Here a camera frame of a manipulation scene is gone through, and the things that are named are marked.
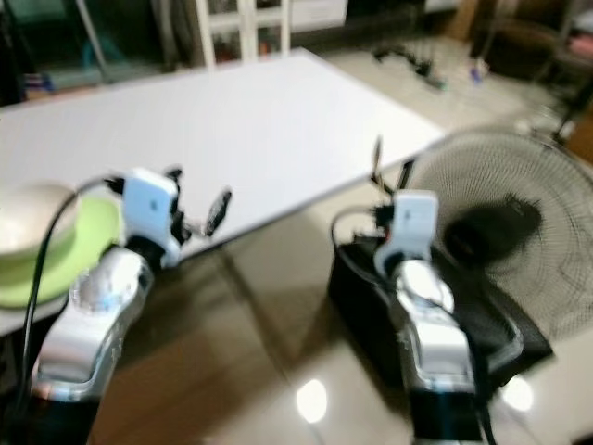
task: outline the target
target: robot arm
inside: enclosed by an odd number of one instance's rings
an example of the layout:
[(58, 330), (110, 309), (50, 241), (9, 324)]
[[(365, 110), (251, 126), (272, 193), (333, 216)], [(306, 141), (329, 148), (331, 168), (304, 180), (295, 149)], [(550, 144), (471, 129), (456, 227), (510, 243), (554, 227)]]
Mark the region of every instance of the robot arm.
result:
[(207, 222), (189, 226), (178, 209), (181, 171), (161, 176), (134, 170), (120, 184), (125, 243), (107, 250), (69, 290), (32, 370), (26, 413), (11, 443), (83, 445), (160, 268), (173, 267), (192, 235), (212, 235), (230, 201), (225, 192)]
[[(416, 445), (483, 443), (473, 358), (452, 313), (454, 298), (437, 276), (430, 249), (438, 200), (430, 192), (400, 192), (387, 241), (374, 266), (395, 291), (379, 289), (397, 329), (404, 388)], [(395, 267), (389, 262), (397, 259)]]

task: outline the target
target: cabinet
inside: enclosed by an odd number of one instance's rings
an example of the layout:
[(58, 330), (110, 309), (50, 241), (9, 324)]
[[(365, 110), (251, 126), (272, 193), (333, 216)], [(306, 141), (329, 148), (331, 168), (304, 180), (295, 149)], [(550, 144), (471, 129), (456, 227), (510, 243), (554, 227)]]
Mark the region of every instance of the cabinet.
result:
[(0, 0), (19, 37), (20, 75), (42, 73), (57, 90), (159, 74), (153, 0)]
[(204, 61), (254, 61), (290, 50), (290, 0), (196, 0)]
[(344, 25), (347, 0), (294, 0), (291, 12), (293, 32), (322, 30)]

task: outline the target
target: chair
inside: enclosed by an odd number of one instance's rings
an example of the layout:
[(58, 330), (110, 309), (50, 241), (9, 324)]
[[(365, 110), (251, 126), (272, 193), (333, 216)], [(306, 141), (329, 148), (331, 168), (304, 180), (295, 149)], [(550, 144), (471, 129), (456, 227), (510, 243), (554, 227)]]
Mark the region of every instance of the chair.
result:
[(565, 10), (566, 0), (483, 0), (471, 56), (499, 74), (533, 79), (553, 54)]
[(572, 0), (564, 15), (561, 34), (548, 62), (535, 78), (535, 82), (544, 79), (553, 69), (570, 72), (585, 80), (574, 98), (569, 100), (569, 107), (561, 118), (561, 125), (553, 138), (561, 142), (564, 127), (574, 117), (584, 112), (593, 97), (593, 52), (589, 54), (579, 51), (575, 44), (579, 35), (593, 35), (593, 19), (590, 24), (579, 23), (579, 16), (592, 11), (593, 0)]

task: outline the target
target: white bowl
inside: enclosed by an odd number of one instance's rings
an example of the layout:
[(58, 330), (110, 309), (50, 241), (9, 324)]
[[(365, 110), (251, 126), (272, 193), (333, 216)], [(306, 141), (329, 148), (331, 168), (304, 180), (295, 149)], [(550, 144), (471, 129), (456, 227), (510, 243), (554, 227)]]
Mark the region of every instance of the white bowl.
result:
[[(74, 190), (58, 183), (26, 185), (0, 196), (0, 257), (36, 254), (56, 211)], [(62, 214), (50, 248), (69, 238), (78, 215), (77, 198)]]

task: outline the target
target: floor tile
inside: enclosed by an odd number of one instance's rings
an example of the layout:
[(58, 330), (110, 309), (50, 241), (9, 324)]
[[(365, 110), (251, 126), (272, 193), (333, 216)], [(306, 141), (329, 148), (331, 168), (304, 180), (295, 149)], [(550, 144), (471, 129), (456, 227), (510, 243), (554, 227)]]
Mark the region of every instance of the floor tile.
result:
[(385, 401), (345, 340), (289, 373), (294, 388), (312, 379), (321, 382), (327, 393), (327, 413), (314, 424), (323, 444), (410, 443), (410, 421), (403, 394)]
[[(354, 186), (224, 247), (223, 261), (233, 271), (229, 282), (239, 285), (236, 291), (264, 341), (306, 332), (315, 323), (334, 256), (331, 220), (344, 208), (371, 206), (380, 199), (384, 198), (375, 187)], [(341, 235), (351, 235), (359, 221), (341, 225)]]
[(589, 326), (555, 342), (555, 359), (525, 377), (534, 391), (534, 406), (517, 416), (542, 444), (567, 444), (593, 433), (593, 357), (588, 353), (592, 341)]
[(535, 436), (529, 426), (519, 413), (515, 413), (500, 400), (494, 400), (489, 407), (490, 418), (494, 438), (501, 445), (544, 445), (548, 443), (563, 442), (542, 442)]
[(266, 355), (254, 353), (98, 443), (314, 444), (309, 428), (291, 409), (292, 399)]
[(416, 75), (403, 57), (377, 63), (370, 51), (349, 51), (327, 59), (447, 131), (493, 123), (514, 125), (513, 117), (529, 117), (535, 109), (554, 103), (543, 88), (497, 74), (474, 82), (466, 44), (428, 38), (405, 46), (421, 57), (433, 56), (434, 75), (446, 84), (442, 91)]
[(124, 345), (103, 410), (101, 442), (141, 421), (186, 391), (263, 353), (250, 323), (212, 258), (165, 276)]
[(344, 340), (344, 326), (329, 299), (325, 299), (307, 323), (300, 324), (278, 337), (269, 337), (266, 345), (283, 372), (307, 366)]

